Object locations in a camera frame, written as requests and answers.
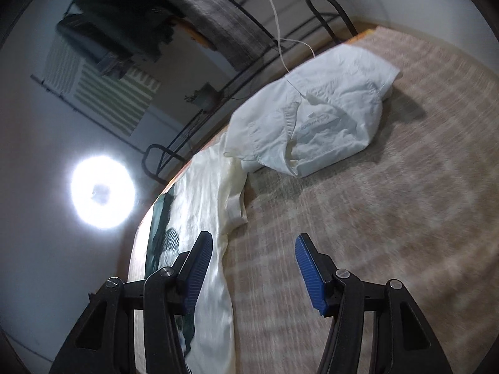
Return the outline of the green white tree print shirt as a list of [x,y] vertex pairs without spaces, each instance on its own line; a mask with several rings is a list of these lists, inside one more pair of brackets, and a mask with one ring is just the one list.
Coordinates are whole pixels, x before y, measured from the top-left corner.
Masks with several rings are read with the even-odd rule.
[[182,370],[234,373],[233,305],[222,266],[228,235],[246,223],[247,173],[226,154],[228,136],[196,154],[157,199],[145,277],[172,273],[163,290]]

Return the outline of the green striped wall hanging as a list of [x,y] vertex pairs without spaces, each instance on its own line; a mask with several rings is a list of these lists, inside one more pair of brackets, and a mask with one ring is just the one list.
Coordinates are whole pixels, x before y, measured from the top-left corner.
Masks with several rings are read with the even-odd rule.
[[95,112],[125,137],[132,135],[161,82],[133,66],[121,79],[98,73],[63,37],[55,36],[41,77],[56,93]]

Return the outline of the crumpled white garment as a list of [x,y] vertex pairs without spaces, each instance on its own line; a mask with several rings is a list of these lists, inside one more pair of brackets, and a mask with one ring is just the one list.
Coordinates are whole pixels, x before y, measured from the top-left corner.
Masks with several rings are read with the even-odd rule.
[[342,44],[298,66],[231,116],[225,156],[305,177],[366,149],[401,70]]

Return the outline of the hanging dark green shirt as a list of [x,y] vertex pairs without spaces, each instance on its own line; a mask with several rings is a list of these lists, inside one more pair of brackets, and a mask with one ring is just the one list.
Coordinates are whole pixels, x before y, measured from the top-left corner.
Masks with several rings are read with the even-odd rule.
[[184,18],[168,0],[74,0],[73,5],[78,13],[61,19],[57,32],[93,63],[107,54],[155,62],[160,45],[172,41],[176,21]]

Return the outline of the small potted plant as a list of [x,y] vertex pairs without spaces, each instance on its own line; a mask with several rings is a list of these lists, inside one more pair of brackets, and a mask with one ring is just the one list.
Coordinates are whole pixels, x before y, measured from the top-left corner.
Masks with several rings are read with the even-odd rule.
[[220,92],[210,83],[205,83],[191,95],[186,95],[184,101],[193,104],[204,112],[212,111],[220,101]]

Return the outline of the hanging blue denim jacket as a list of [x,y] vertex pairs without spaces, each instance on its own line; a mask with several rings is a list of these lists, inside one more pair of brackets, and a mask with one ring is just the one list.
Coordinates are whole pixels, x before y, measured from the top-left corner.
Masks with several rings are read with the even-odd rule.
[[113,52],[108,52],[103,57],[95,59],[93,66],[101,76],[122,79],[133,67],[133,61],[129,57],[119,57]]

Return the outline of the beige plaid bed cover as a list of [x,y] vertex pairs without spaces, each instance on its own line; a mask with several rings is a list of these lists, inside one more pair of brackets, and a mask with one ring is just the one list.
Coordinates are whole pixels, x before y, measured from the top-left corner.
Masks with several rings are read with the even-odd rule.
[[224,273],[239,373],[313,373],[330,321],[294,256],[301,233],[361,280],[404,283],[456,373],[498,370],[498,78],[389,28],[356,44],[402,70],[370,146],[312,176],[263,169]]

